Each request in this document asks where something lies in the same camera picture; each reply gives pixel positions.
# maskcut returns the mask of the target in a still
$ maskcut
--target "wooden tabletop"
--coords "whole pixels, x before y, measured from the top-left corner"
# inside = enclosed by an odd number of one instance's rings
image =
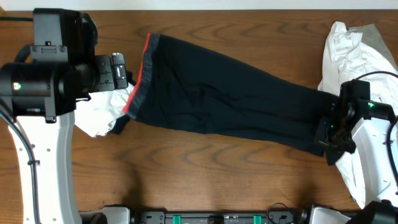
[[[148,32],[215,50],[293,83],[316,88],[335,21],[375,24],[398,61],[398,11],[93,11],[97,54],[122,52],[137,77]],[[31,16],[31,12],[7,12]],[[0,65],[33,42],[32,23],[0,22]],[[20,223],[17,154],[0,121],[0,223]],[[73,176],[80,210],[124,203],[138,210],[265,210],[274,202],[356,209],[340,173],[274,142],[195,134],[130,121],[121,135],[75,128]]]

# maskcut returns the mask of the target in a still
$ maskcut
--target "white fabric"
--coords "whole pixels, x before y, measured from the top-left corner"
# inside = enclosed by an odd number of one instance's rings
[[[112,130],[134,87],[129,83],[126,89],[90,93],[90,101],[76,104],[75,124],[91,137],[105,136]]]
[[[340,85],[360,75],[375,71],[397,74],[394,67],[379,52],[361,42],[362,33],[346,30],[342,22],[335,22],[326,39],[323,52],[321,91],[340,94]],[[398,113],[398,79],[385,74],[363,78],[371,83],[371,99],[390,104]],[[365,206],[365,184],[358,150],[344,153],[336,163],[351,195],[358,205]]]

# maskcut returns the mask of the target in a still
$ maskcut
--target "green tape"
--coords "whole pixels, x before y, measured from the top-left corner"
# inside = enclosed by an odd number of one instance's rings
[[[173,224],[181,224],[181,215],[173,216]]]
[[[253,224],[261,224],[261,216],[260,215],[255,215],[253,217],[253,220],[254,220]]]

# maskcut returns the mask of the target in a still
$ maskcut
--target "cable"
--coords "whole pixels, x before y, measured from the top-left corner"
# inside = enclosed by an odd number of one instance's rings
[[[268,210],[267,210],[267,219],[272,223],[272,224],[276,224],[276,222],[274,222],[272,219],[270,219],[269,218],[269,213],[271,212],[271,209],[275,206],[275,205],[283,205],[285,208],[287,208],[288,210],[289,210],[289,208],[288,208],[288,206],[286,206],[284,203],[282,203],[282,202],[277,202],[277,203],[273,203],[269,208],[268,208]],[[293,215],[293,223],[294,223],[294,214],[289,210],[289,212],[290,212],[290,214],[292,214]]]
[[[368,76],[368,75],[374,75],[374,74],[380,74],[380,73],[381,73],[381,74],[392,75],[393,77],[398,78],[398,75],[397,75],[397,74],[394,74],[394,73],[392,73],[392,72],[376,71],[376,72],[369,72],[369,73],[367,73],[367,74],[361,75],[360,77],[355,78],[355,80],[359,80],[359,79],[361,79],[361,78],[363,78],[363,77],[366,77],[366,76]]]
[[[28,17],[0,16],[0,21],[25,21],[25,22],[33,22],[33,18],[28,18]]]
[[[398,185],[398,171],[397,171],[396,163],[394,162],[394,158],[392,156],[392,149],[391,149],[391,144],[392,144],[392,142],[391,142],[391,132],[392,132],[392,129],[394,128],[394,126],[397,124],[397,122],[398,122],[398,116],[395,118],[395,120],[388,127],[387,134],[386,134],[386,146],[387,146],[388,158],[390,160],[392,173],[394,174],[394,178],[395,178],[396,183]]]
[[[40,224],[39,218],[39,198],[37,196],[37,172],[36,172],[36,163],[38,161],[35,160],[35,156],[32,152],[32,148],[27,142],[25,136],[21,133],[18,127],[2,112],[0,111],[1,118],[11,127],[11,129],[17,134],[21,142],[23,143],[26,153],[29,157],[28,165],[30,165],[30,174],[32,177],[32,198],[33,198],[33,214],[35,224]]]

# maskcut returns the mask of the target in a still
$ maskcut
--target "black pants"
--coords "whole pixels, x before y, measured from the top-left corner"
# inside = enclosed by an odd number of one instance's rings
[[[154,126],[274,141],[322,156],[315,131],[337,99],[202,47],[149,34],[124,110]]]

